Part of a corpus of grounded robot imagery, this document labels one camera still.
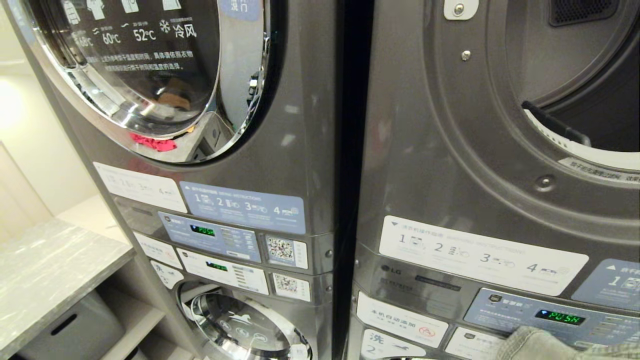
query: qr code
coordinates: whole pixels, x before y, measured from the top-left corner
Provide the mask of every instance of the qr code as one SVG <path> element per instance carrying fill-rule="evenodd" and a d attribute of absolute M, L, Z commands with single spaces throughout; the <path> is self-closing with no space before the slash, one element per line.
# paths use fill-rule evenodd
<path fill-rule="evenodd" d="M 280 274 L 273 274 L 273 279 L 276 282 L 277 291 L 298 292 L 298 280 Z"/>
<path fill-rule="evenodd" d="M 267 238 L 269 255 L 272 258 L 294 261 L 293 242 L 291 240 Z"/>

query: lg logo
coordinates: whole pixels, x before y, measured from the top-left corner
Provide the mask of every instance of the lg logo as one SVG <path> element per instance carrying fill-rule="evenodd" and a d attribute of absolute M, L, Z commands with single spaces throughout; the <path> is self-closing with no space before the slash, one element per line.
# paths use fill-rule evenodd
<path fill-rule="evenodd" d="M 400 270 L 400 269 L 390 268 L 387 265 L 382 265 L 380 268 L 382 269 L 382 271 L 392 272 L 392 273 L 394 273 L 396 275 L 402 275 L 402 270 Z"/>

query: snowflake icon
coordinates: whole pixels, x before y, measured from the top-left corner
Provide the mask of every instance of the snowflake icon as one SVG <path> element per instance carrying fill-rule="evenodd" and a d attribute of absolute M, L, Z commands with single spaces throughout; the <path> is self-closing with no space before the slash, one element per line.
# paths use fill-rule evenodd
<path fill-rule="evenodd" d="M 171 26 L 169 25 L 169 22 L 167 20 L 160 20 L 160 30 L 162 30 L 165 34 L 168 34 L 169 31 L 171 31 Z"/>

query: laundry machine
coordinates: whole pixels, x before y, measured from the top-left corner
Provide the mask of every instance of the laundry machine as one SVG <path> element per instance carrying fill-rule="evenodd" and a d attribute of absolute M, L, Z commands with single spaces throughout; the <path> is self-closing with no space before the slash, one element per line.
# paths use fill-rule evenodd
<path fill-rule="evenodd" d="M 344 5 L 3 4 L 198 355 L 340 354 L 367 79 L 363 64 L 343 61 L 343 49 L 362 47 L 344 39 L 367 31 L 345 36 Z"/>
<path fill-rule="evenodd" d="M 639 6 L 376 2 L 347 359 L 639 341 Z"/>

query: gray storage bin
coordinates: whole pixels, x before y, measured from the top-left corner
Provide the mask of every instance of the gray storage bin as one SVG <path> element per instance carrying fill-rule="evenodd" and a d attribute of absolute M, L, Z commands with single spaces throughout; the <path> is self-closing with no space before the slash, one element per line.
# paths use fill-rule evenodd
<path fill-rule="evenodd" d="M 97 360 L 123 335 L 124 328 L 93 290 L 18 355 L 27 360 Z"/>

